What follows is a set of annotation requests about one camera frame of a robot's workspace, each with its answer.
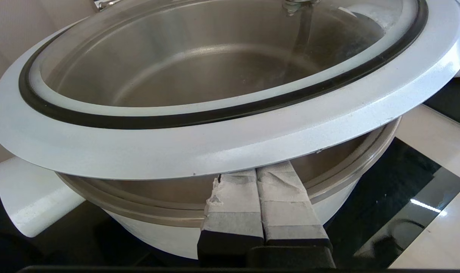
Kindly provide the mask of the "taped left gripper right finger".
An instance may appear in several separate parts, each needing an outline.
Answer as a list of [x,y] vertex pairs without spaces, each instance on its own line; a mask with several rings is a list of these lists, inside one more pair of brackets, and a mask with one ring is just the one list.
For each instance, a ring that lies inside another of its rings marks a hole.
[[256,169],[265,244],[324,247],[332,244],[292,164]]

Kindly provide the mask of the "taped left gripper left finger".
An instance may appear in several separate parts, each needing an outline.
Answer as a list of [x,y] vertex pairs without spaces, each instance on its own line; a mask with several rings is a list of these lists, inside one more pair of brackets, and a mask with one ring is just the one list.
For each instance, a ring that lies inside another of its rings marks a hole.
[[201,266],[245,266],[264,245],[255,169],[223,173],[213,181],[198,240]]

